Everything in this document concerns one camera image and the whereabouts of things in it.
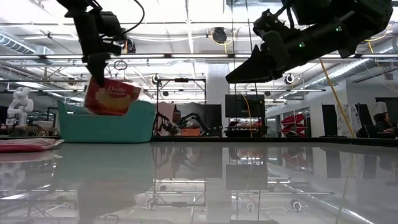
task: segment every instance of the reflective table surface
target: reflective table surface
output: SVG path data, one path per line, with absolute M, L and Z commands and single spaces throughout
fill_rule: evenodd
M 320 143 L 0 154 L 0 223 L 397 223 L 398 153 Z

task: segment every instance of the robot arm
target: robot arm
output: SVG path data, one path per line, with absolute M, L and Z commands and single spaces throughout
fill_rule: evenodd
M 382 32 L 392 15 L 391 0 L 282 0 L 275 14 L 262 13 L 253 31 L 264 41 L 251 57 L 226 79 L 229 83 L 269 82 L 292 68 L 338 50 L 341 58 L 355 53 L 357 45 Z M 299 25 L 293 25 L 291 10 Z M 287 10 L 290 28 L 278 16 Z
M 176 135 L 179 132 L 178 127 L 172 125 L 168 117 L 162 115 L 161 113 L 156 114 L 154 129 L 155 134 L 161 132 L 162 129 L 170 133 L 172 136 Z
M 187 123 L 191 120 L 195 120 L 198 122 L 199 126 L 201 127 L 201 129 L 208 134 L 210 131 L 210 128 L 208 128 L 206 126 L 206 124 L 200 119 L 199 115 L 197 113 L 190 113 L 184 117 L 181 118 L 180 122 L 178 122 L 178 126 L 180 128 L 186 128 L 187 127 Z
M 83 62 L 99 86 L 104 86 L 104 70 L 111 54 L 121 54 L 126 31 L 112 12 L 102 11 L 96 0 L 57 0 L 68 9 L 65 17 L 73 18 L 83 51 Z
M 7 110 L 6 126 L 12 126 L 16 124 L 15 114 L 19 115 L 19 124 L 26 124 L 26 112 L 33 111 L 33 101 L 28 99 L 30 88 L 19 87 L 17 91 L 12 94 L 13 99 Z

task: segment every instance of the snack bag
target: snack bag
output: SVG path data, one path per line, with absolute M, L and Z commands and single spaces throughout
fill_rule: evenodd
M 45 138 L 0 140 L 0 152 L 40 152 L 62 142 L 63 140 Z
M 98 115 L 124 115 L 131 102 L 138 99 L 141 88 L 105 78 L 101 88 L 93 78 L 87 88 L 85 107 Z

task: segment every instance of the white robot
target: white robot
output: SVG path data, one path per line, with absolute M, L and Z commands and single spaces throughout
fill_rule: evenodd
M 12 94 L 14 99 L 9 105 L 7 110 L 6 126 L 13 126 L 16 124 L 16 114 L 18 115 L 18 126 L 26 125 L 27 112 L 33 111 L 33 100 L 28 98 L 30 88 L 19 87 L 17 91 Z

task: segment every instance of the teal basket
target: teal basket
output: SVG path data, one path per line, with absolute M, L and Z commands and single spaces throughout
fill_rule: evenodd
M 58 101 L 58 111 L 65 142 L 141 143 L 152 137 L 155 106 L 146 101 L 132 102 L 123 116 L 68 114 L 62 101 Z

